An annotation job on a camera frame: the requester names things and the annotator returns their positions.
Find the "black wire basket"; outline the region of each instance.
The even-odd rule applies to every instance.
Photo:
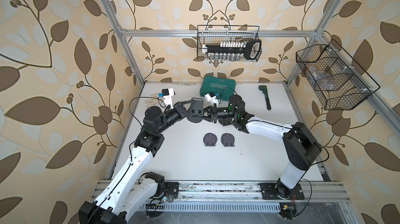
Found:
[[[325,110],[352,110],[380,86],[341,47],[341,50],[352,58],[352,63],[357,68],[347,65],[337,53],[337,46],[340,44],[332,41],[328,45],[315,44],[297,51],[296,62],[302,70],[302,76],[307,78]],[[368,80],[373,86],[367,86],[363,80]]]
[[[258,26],[197,26],[197,61],[258,61]]]

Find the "black cable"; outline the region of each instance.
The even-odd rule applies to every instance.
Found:
[[[299,215],[301,215],[301,213],[304,211],[304,209],[306,209],[308,203],[310,202],[311,196],[312,196],[312,194],[313,194],[313,187],[312,187],[312,185],[311,185],[311,182],[310,182],[309,180],[307,180],[307,179],[303,179],[303,180],[308,181],[308,183],[310,184],[310,197],[308,198],[308,201],[307,201],[306,205],[304,206],[304,208],[301,210],[301,212],[298,213],[297,215],[295,215],[294,217],[298,217]]]
[[[148,174],[148,172],[147,172],[147,173],[144,173],[144,174],[142,174],[142,175],[139,177],[139,179],[137,180],[137,181],[139,182],[139,185],[140,185],[140,178],[141,178],[142,176],[144,176],[145,174]]]
[[[98,207],[96,208],[96,210],[92,213],[92,215],[91,215],[90,218],[88,219],[88,221],[87,221],[88,224],[90,224],[90,220],[92,219],[94,213],[97,212],[97,210],[99,209],[99,207],[101,206],[101,204],[103,204],[106,200],[107,200],[107,198],[105,198],[105,199],[103,200],[103,202],[100,203],[100,205],[98,205]]]
[[[328,152],[328,150],[327,150],[324,146],[322,146],[322,147],[326,150],[327,156],[328,156],[328,157],[327,157],[325,160],[323,160],[323,161],[318,161],[318,162],[316,162],[316,163],[311,164],[311,166],[312,166],[312,165],[315,165],[315,164],[318,164],[318,163],[323,163],[324,161],[327,161],[327,160],[329,159],[329,152]]]

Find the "metal bar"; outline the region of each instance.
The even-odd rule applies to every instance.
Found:
[[[143,79],[142,73],[140,72],[140,68],[139,68],[138,64],[136,63],[136,60],[133,56],[133,53],[129,47],[127,40],[120,33],[121,26],[118,23],[117,16],[114,13],[114,9],[113,9],[110,1],[109,0],[100,0],[100,3],[102,4],[102,6],[104,8],[104,12],[107,15],[107,18],[110,21],[111,27],[113,28],[113,30],[115,32],[115,36],[118,38],[119,42],[121,43],[122,49],[126,54],[129,65],[131,66],[131,68],[133,69],[133,72],[136,75],[137,82],[139,82],[139,84],[141,86],[144,86],[144,79]]]
[[[316,27],[316,32],[324,32],[326,27],[328,26],[329,21],[332,19],[333,14],[339,7],[339,5],[342,3],[343,0],[331,0],[329,5],[327,6],[323,17],[321,18],[320,22],[318,23]]]
[[[223,30],[207,30],[207,32],[226,32]],[[233,30],[232,33],[248,33],[246,30]],[[197,30],[122,30],[122,36],[131,37],[197,37]],[[258,37],[315,37],[313,30],[260,30]]]
[[[330,42],[324,34],[318,34],[317,38],[321,44],[329,44]],[[346,63],[349,67],[353,67],[352,64],[343,57],[341,52],[336,51],[336,53],[340,56],[344,63]],[[363,83],[367,85],[369,84],[364,77],[357,72],[357,69],[353,70],[354,73],[363,81]],[[369,96],[367,101],[379,113],[379,115],[387,121],[389,126],[392,127],[393,131],[400,136],[400,116],[393,110],[393,108],[390,107],[379,95],[377,95],[377,93],[373,93],[371,96]]]
[[[179,183],[178,198],[175,201],[198,202],[268,202],[262,200],[259,183],[264,181],[177,181]],[[110,183],[110,180],[100,180],[94,191],[92,200],[98,196]],[[300,181],[305,200],[310,196],[311,188],[307,181]],[[345,187],[336,181],[311,181],[312,198],[310,202],[351,202]]]
[[[310,47],[312,45],[316,44],[316,37],[313,37],[311,39],[308,40],[307,45],[305,46],[305,48]],[[292,85],[292,83],[295,81],[297,75],[300,72],[300,68],[297,64],[294,65],[292,72],[290,73],[290,75],[287,77],[286,80],[286,85],[288,87],[290,87]]]
[[[142,91],[143,91],[143,87],[140,87],[140,89],[139,89],[139,91],[137,92],[137,94],[136,94],[135,97],[140,96],[140,95],[142,94]],[[136,111],[136,108],[137,108],[138,104],[139,104],[139,100],[136,100],[136,101],[133,103],[133,107],[132,107],[132,111],[131,111],[132,114],[134,114],[134,112]],[[114,157],[112,158],[112,161],[111,161],[111,163],[110,163],[110,167],[109,167],[108,170],[107,170],[107,174],[106,174],[106,178],[107,178],[107,179],[111,179],[111,177],[113,176],[114,168],[115,168],[115,166],[117,165],[118,158],[119,158],[119,156],[120,156],[120,154],[121,154],[121,150],[122,150],[122,148],[123,148],[123,146],[124,146],[124,142],[125,142],[125,139],[126,139],[126,135],[128,134],[128,131],[129,131],[129,129],[130,129],[130,125],[131,125],[132,120],[133,120],[132,114],[129,113],[128,119],[127,119],[127,121],[126,121],[126,123],[125,123],[125,128],[124,128],[124,130],[123,130],[123,132],[122,132],[122,135],[121,135],[121,138],[120,138],[120,142],[118,143],[117,150],[115,151]]]

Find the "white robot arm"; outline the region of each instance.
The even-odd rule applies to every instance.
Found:
[[[190,103],[188,110],[183,105]],[[276,194],[287,199],[292,189],[320,154],[322,147],[304,124],[280,124],[262,120],[244,110],[244,101],[238,95],[229,98],[228,107],[217,104],[203,109],[201,98],[177,102],[167,106],[163,113],[159,107],[146,110],[143,126],[137,139],[131,143],[131,155],[108,187],[93,203],[85,202],[79,210],[81,224],[126,224],[143,203],[153,197],[163,200],[166,193],[164,177],[150,172],[133,191],[135,182],[144,168],[156,155],[164,141],[161,134],[174,123],[187,118],[192,122],[202,120],[223,125],[233,125],[239,131],[269,137],[285,145],[289,163],[276,183]]]

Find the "ratchet handle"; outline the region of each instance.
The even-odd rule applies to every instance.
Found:
[[[265,102],[267,103],[267,110],[271,110],[271,103],[268,97],[265,97]]]

